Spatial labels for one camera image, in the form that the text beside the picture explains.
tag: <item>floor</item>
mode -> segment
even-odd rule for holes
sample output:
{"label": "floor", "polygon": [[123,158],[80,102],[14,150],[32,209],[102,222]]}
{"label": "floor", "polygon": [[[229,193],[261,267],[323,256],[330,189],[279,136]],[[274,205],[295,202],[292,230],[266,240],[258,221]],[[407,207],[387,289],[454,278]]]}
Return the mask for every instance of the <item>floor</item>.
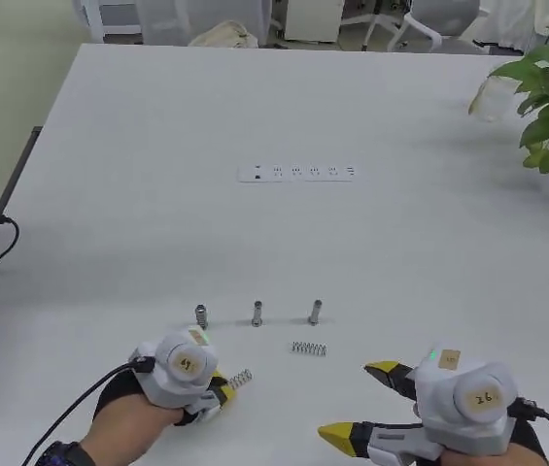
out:
{"label": "floor", "polygon": [[[366,25],[346,26],[337,44],[281,43],[292,49],[360,50]],[[0,0],[0,194],[30,131],[51,104],[87,31],[69,0]],[[111,38],[111,42],[131,38]],[[385,50],[390,34],[377,28],[369,50]]]}

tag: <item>white cabinet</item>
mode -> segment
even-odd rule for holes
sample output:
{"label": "white cabinet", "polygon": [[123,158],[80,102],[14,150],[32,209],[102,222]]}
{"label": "white cabinet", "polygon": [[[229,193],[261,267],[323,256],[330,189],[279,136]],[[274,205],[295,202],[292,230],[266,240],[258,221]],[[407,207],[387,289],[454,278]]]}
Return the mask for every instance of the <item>white cabinet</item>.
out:
{"label": "white cabinet", "polygon": [[336,42],[344,0],[283,0],[275,18],[289,41]]}

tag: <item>metal pin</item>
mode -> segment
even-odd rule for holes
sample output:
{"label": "metal pin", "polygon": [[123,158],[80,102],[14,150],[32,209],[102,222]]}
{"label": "metal pin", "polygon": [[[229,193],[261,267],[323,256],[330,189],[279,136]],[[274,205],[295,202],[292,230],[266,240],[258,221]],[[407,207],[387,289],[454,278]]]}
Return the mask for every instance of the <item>metal pin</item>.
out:
{"label": "metal pin", "polygon": [[263,304],[260,301],[255,301],[255,310],[253,312],[253,327],[261,327],[263,320],[261,319],[261,307]]}
{"label": "metal pin", "polygon": [[207,308],[205,305],[199,304],[196,306],[194,313],[196,314],[196,323],[203,330],[207,330]]}
{"label": "metal pin", "polygon": [[322,310],[322,301],[320,299],[316,299],[315,303],[313,303],[313,312],[308,318],[308,321],[311,325],[317,325],[320,322],[319,315],[321,310]]}

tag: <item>hand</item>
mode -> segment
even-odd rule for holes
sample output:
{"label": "hand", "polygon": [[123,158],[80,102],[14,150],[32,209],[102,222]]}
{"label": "hand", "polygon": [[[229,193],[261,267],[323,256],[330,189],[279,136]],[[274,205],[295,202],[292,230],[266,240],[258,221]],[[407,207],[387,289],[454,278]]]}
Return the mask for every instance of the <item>hand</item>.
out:
{"label": "hand", "polygon": [[116,399],[96,416],[81,447],[96,466],[127,466],[145,454],[170,424],[179,422],[183,410],[165,410],[142,394]]}
{"label": "hand", "polygon": [[446,450],[440,456],[441,466],[548,466],[537,453],[510,444],[507,453],[502,456],[466,456]]}

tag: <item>chair leg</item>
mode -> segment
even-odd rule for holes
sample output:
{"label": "chair leg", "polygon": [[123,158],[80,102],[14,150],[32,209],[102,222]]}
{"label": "chair leg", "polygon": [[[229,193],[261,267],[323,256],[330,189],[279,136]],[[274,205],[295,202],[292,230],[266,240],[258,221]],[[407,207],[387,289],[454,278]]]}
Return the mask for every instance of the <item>chair leg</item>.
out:
{"label": "chair leg", "polygon": [[369,45],[369,40],[371,39],[371,35],[373,34],[373,31],[375,30],[375,26],[377,24],[377,19],[379,15],[374,15],[373,20],[369,23],[369,29],[367,29],[367,33],[364,36],[364,41],[362,42],[362,47],[360,48],[360,51],[367,51],[367,47]]}
{"label": "chair leg", "polygon": [[90,29],[90,38],[96,44],[103,44],[105,31],[103,30],[103,22],[101,20],[101,10],[97,0],[84,0],[82,6],[86,12],[88,20],[88,28]]}
{"label": "chair leg", "polygon": [[404,21],[403,24],[401,24],[401,27],[387,45],[387,51],[395,51],[397,44],[399,44],[399,41],[403,37],[403,34],[406,32],[408,27],[410,27],[410,24],[407,21]]}

